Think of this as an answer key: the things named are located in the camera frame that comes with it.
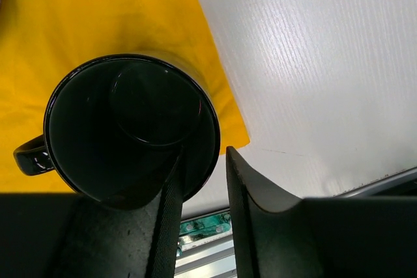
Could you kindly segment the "knife with green handle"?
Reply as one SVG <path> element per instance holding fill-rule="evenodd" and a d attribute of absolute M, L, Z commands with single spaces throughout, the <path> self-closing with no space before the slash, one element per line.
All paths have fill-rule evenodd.
<path fill-rule="evenodd" d="M 231 230 L 231 216 L 226 212 L 183 221 L 180 224 L 179 234 L 180 236 L 213 236 L 229 230 Z"/>

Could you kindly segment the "dark green mug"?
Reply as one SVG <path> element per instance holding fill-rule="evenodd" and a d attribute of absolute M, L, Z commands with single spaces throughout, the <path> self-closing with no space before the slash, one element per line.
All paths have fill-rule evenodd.
<path fill-rule="evenodd" d="M 191 199 L 220 154 L 220 123 L 197 68 L 168 53 L 106 55 L 52 92 L 43 132 L 13 153 L 20 171 L 56 171 L 74 191 L 118 209 L 145 206 L 173 175 Z"/>

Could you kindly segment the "yellow Pikachu cloth placemat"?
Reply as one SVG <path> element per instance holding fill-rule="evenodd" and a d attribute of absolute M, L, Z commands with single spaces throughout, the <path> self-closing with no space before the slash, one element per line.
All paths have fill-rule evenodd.
<path fill-rule="evenodd" d="M 1 191 L 67 192 L 56 173 L 29 178 L 15 148 L 40 135 L 48 99 L 99 56 L 167 51 L 195 66 L 218 114 L 221 146 L 250 142 L 198 0 L 1 0 Z"/>

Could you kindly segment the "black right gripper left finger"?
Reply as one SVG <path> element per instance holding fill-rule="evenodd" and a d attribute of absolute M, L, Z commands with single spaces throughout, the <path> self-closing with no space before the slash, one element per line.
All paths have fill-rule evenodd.
<path fill-rule="evenodd" d="M 1 195 L 2 277 L 172 277 L 184 157 L 162 165 L 160 192 L 137 210 L 63 193 Z"/>

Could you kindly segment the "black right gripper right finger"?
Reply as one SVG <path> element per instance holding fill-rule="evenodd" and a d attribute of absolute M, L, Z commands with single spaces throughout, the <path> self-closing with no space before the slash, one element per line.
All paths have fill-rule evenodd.
<path fill-rule="evenodd" d="M 233 148 L 227 189 L 239 277 L 415 277 L 416 169 L 300 198 Z"/>

